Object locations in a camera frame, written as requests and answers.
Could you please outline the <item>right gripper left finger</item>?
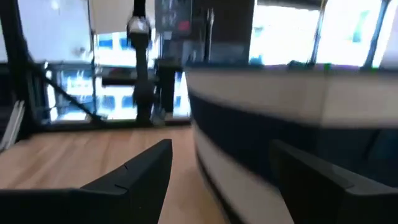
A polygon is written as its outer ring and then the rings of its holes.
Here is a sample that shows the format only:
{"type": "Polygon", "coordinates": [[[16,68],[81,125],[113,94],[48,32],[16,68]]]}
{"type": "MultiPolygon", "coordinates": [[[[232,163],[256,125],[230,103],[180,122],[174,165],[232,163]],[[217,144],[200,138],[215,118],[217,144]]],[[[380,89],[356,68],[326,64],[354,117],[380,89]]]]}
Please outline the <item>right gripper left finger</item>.
{"type": "Polygon", "coordinates": [[[0,190],[0,224],[158,224],[172,159],[163,139],[80,188],[0,190]]]}

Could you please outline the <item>aluminium rail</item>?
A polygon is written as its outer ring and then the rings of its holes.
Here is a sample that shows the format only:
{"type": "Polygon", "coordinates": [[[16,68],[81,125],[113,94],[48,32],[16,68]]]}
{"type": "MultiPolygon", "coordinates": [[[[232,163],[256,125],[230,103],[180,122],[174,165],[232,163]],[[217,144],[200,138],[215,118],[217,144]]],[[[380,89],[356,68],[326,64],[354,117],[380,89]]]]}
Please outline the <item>aluminium rail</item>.
{"type": "Polygon", "coordinates": [[[7,122],[7,126],[0,142],[0,152],[8,150],[16,143],[22,120],[25,113],[25,103],[23,100],[16,101],[12,109],[11,115],[7,122]]]}

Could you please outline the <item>black frame post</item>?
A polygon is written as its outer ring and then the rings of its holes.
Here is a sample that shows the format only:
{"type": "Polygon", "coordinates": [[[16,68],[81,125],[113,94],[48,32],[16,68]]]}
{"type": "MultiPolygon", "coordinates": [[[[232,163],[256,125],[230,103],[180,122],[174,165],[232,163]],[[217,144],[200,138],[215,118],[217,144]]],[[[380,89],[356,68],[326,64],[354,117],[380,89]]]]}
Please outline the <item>black frame post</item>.
{"type": "Polygon", "coordinates": [[[34,132],[35,122],[31,111],[27,79],[29,54],[22,31],[18,1],[0,0],[0,18],[13,89],[16,98],[24,101],[25,105],[19,139],[28,139],[34,132]]]}

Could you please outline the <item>black frame strut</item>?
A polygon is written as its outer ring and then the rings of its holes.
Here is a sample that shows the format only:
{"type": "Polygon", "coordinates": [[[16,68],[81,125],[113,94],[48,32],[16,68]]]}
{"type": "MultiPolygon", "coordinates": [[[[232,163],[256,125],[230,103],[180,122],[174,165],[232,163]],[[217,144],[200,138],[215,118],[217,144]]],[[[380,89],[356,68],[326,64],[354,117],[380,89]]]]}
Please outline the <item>black frame strut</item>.
{"type": "Polygon", "coordinates": [[[91,121],[94,123],[102,123],[103,120],[97,115],[92,113],[88,108],[86,108],[82,103],[79,103],[76,99],[74,99],[71,95],[69,95],[67,92],[65,92],[60,86],[58,86],[54,81],[51,79],[47,78],[44,73],[44,69],[41,68],[39,65],[29,62],[27,64],[27,68],[32,71],[32,74],[34,77],[39,78],[42,80],[44,83],[49,84],[52,86],[55,91],[59,92],[65,99],[69,100],[72,104],[77,106],[79,109],[84,111],[90,118],[91,121]]]}

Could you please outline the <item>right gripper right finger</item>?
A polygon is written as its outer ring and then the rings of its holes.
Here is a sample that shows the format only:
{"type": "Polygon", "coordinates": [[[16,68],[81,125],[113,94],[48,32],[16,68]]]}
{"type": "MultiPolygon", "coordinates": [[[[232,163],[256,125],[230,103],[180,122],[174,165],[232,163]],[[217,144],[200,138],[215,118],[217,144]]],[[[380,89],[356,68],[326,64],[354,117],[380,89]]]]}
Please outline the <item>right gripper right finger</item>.
{"type": "Polygon", "coordinates": [[[398,189],[280,140],[270,163],[294,224],[398,224],[398,189]]]}

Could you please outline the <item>black white striped basket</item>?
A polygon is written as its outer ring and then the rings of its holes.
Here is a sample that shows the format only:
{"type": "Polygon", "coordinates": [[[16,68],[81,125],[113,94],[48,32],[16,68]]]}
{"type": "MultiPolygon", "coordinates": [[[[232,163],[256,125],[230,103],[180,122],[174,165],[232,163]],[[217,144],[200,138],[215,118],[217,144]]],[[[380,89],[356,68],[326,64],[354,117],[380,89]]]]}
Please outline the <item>black white striped basket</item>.
{"type": "Polygon", "coordinates": [[[193,65],[198,165],[229,224],[294,224],[270,163],[280,140],[398,189],[398,70],[193,65]]]}

